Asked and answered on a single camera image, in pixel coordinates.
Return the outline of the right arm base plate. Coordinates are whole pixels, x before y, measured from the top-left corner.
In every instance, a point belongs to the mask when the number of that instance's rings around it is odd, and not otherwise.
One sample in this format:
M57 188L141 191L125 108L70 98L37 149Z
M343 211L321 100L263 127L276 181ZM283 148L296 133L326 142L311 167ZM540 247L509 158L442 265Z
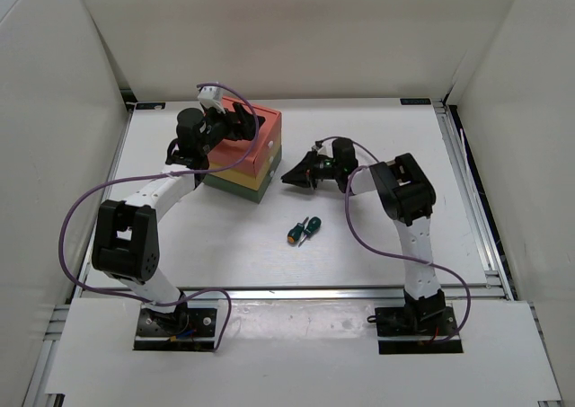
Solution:
M448 306L430 323L416 328L408 322L402 307L378 307L367 322L376 326L380 355L463 354L458 335L447 341L456 329L454 310Z

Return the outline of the small green screwdriver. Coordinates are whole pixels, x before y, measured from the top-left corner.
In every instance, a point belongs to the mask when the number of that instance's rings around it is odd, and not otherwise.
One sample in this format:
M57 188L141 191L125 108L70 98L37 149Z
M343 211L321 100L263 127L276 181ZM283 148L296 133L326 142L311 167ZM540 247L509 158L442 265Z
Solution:
M311 217L305 226L303 236L298 244L301 246L306 240L309 240L321 227L322 220L319 217Z

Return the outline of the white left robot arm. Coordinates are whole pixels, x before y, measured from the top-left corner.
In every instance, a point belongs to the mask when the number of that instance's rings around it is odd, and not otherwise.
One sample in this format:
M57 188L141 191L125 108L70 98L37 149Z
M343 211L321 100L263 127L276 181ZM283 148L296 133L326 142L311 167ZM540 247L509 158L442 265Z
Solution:
M168 148L163 177L150 181L124 200L104 201L99 208L91 264L142 297L145 308L158 314L169 334L184 332L189 313L176 305L182 292L158 269L158 223L181 198L203 182L208 154L222 141L255 139L254 117L240 102L233 108L187 108L177 115L176 138Z

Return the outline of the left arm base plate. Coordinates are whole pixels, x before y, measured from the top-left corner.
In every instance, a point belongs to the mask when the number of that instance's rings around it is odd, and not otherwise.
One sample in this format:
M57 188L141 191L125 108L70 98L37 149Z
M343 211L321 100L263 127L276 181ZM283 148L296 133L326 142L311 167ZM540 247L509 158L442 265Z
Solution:
M215 349L217 309L177 305L163 314L141 308L133 350L211 352Z

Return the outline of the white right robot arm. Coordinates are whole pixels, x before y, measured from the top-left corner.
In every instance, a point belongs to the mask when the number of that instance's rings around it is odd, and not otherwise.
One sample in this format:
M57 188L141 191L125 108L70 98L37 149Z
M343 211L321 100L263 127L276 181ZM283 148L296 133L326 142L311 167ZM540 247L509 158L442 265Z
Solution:
M345 196L346 219L351 220L352 196L374 191L385 214L394 222L402 252L386 257L404 262L403 323L422 335L431 329L446 308L445 294L438 281L430 241L430 221L436 192L426 174L406 153L390 162L376 160L361 166L359 143L348 137L317 140L304 158L281 180L290 186L314 190L321 181L335 181Z

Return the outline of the red drawer box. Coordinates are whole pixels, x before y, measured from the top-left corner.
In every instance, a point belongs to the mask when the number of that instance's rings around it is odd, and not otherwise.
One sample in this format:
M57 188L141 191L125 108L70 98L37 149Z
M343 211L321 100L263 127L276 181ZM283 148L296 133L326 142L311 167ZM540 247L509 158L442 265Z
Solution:
M260 126L259 135L255 146L246 158L234 168L241 173L256 176L262 166L272 156L275 148L279 145L281 134L281 113L271 108L254 104L256 114L264 118ZM223 140L209 154L208 160L211 169L226 167L237 162L250 147L251 141Z

